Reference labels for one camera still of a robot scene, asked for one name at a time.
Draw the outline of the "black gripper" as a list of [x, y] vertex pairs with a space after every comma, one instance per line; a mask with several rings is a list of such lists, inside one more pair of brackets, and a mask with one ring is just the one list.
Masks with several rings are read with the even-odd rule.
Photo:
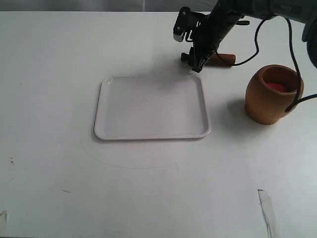
[[218, 49], [221, 41], [244, 16], [225, 9], [214, 9], [194, 31], [193, 43], [188, 53], [181, 53], [181, 62], [200, 73], [204, 65]]

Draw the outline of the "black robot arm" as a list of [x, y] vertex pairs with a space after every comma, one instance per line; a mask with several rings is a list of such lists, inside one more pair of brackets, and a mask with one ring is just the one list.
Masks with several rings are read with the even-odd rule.
[[309, 59], [317, 64], [317, 2], [315, 0], [219, 0], [210, 14], [182, 7], [173, 28], [176, 41], [191, 42], [181, 61], [200, 72], [215, 54], [221, 41], [235, 25], [245, 25], [244, 16], [270, 20], [281, 16], [305, 25], [302, 41], [307, 44]]

